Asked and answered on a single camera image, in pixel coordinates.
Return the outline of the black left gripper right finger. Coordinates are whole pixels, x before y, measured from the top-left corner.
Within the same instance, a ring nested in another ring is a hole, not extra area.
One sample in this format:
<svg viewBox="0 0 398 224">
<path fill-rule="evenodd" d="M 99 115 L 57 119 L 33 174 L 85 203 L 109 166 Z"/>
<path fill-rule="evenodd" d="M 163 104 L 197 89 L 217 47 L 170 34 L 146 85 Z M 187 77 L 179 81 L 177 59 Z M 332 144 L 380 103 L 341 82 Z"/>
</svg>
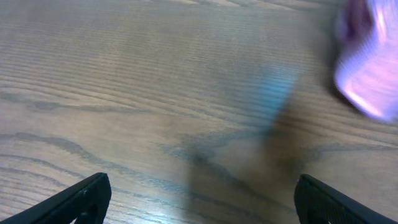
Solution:
<svg viewBox="0 0 398 224">
<path fill-rule="evenodd" d="M 397 224 L 308 174 L 298 179 L 294 204 L 300 224 Z"/>
</svg>

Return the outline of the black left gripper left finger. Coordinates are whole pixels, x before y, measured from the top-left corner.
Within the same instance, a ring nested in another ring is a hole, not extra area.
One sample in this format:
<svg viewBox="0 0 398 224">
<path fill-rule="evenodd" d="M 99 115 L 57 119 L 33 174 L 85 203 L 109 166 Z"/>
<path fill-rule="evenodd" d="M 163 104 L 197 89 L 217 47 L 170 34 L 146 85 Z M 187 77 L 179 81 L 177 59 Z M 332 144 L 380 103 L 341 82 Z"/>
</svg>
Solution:
<svg viewBox="0 0 398 224">
<path fill-rule="evenodd" d="M 111 194 L 108 175 L 99 172 L 1 224 L 103 224 Z"/>
</svg>

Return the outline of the light purple cloth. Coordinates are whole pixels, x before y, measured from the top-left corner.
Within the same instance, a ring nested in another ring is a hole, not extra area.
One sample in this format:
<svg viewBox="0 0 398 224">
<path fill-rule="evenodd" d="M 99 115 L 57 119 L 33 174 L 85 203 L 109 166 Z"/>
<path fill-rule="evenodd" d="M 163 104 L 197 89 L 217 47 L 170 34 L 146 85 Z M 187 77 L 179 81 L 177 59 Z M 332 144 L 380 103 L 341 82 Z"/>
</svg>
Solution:
<svg viewBox="0 0 398 224">
<path fill-rule="evenodd" d="M 360 112 L 397 117 L 397 0 L 349 0 L 336 18 L 334 82 Z"/>
</svg>

